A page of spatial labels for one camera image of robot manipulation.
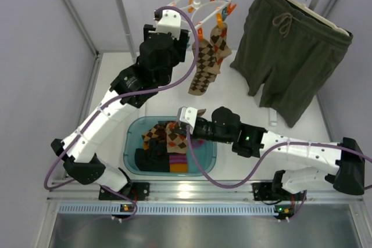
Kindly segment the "brown orange argyle sock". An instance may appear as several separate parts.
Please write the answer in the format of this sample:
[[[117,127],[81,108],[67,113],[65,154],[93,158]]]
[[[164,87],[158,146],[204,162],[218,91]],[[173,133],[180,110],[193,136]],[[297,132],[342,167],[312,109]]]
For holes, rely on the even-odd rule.
[[[188,141],[181,124],[177,121],[170,121],[166,124],[165,131],[167,152],[186,154],[188,151]]]

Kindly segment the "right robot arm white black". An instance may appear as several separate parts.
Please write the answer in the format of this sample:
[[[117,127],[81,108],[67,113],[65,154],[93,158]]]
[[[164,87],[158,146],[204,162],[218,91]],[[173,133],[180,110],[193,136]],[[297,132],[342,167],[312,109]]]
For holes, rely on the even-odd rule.
[[[274,193],[297,194],[332,186],[336,191],[354,196],[364,194],[366,187],[363,153],[352,138],[340,143],[312,143],[291,139],[265,128],[241,122],[240,116],[226,107],[213,111],[210,121],[203,111],[186,109],[192,139],[226,143],[232,152],[244,158],[276,158],[302,164],[298,170],[278,170],[271,183]]]

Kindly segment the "white clip sock hanger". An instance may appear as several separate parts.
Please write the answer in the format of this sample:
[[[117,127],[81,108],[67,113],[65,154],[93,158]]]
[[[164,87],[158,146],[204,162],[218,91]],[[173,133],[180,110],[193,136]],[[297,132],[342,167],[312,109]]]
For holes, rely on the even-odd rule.
[[[197,30],[209,20],[215,20],[217,27],[224,29],[227,16],[236,8],[233,0],[173,0],[169,5],[187,13]]]

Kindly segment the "brown yellow argyle sock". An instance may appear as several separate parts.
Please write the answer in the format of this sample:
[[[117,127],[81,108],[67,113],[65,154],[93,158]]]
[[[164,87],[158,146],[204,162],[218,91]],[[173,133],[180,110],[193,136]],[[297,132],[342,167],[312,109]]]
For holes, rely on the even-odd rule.
[[[151,141],[166,142],[166,126],[167,123],[158,123],[142,135],[144,150],[149,149]]]

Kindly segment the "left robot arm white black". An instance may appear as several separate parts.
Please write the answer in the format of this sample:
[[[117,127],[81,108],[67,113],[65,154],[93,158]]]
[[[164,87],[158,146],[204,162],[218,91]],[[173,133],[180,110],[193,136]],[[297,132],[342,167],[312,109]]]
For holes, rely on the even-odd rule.
[[[51,143],[69,177],[82,185],[100,184],[121,195],[130,192],[132,182],[128,175],[102,161],[96,151],[159,88],[170,87],[174,67],[185,60],[188,37],[186,29],[176,37],[169,30],[157,31],[151,25],[144,25],[144,41],[136,62],[119,72],[99,105],[74,132]]]

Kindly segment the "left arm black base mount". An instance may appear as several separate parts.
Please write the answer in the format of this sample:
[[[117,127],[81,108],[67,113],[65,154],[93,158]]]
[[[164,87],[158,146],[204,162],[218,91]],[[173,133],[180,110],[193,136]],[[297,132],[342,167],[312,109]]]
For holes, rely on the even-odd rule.
[[[150,183],[133,182],[130,190],[124,190],[124,192],[121,194],[135,202],[145,201],[147,200],[150,194]],[[104,188],[100,188],[98,199],[99,200],[122,200],[121,197],[119,197],[118,195],[115,195],[114,193],[107,191]]]

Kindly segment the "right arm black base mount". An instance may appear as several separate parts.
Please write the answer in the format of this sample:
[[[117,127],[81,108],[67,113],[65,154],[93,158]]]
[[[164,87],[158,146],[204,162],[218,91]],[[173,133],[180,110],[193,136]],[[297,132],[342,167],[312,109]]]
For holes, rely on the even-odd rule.
[[[254,201],[277,202],[277,201],[301,201],[304,193],[291,194],[283,189],[272,189],[271,182],[255,182],[252,184]]]

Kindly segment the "maroon orange striped sock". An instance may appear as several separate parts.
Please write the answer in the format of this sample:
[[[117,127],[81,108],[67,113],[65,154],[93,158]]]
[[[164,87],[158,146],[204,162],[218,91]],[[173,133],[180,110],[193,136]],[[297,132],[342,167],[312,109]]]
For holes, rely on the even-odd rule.
[[[187,173],[188,160],[187,155],[182,153],[175,153],[169,155],[169,169],[173,173]]]

